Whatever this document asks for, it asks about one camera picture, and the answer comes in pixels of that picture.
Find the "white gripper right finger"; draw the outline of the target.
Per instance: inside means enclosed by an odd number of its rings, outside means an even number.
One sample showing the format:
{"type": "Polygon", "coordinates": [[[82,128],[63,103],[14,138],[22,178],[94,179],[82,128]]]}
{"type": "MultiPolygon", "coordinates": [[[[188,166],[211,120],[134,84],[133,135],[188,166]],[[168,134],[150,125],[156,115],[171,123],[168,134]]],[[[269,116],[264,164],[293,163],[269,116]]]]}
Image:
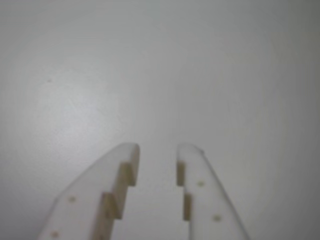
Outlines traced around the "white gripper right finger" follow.
{"type": "Polygon", "coordinates": [[[183,188],[183,220],[188,222],[189,239],[250,239],[204,151],[194,144],[177,147],[176,183],[183,188]]]}

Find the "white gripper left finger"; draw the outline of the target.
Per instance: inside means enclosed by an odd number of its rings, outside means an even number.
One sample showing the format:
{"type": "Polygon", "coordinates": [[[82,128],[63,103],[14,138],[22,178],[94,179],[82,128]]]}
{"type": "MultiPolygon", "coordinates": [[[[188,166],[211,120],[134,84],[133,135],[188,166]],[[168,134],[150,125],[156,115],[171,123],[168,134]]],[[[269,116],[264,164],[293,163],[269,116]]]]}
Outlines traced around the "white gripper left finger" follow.
{"type": "Polygon", "coordinates": [[[137,183],[140,147],[125,142],[76,178],[54,201],[40,240],[109,240],[137,183]]]}

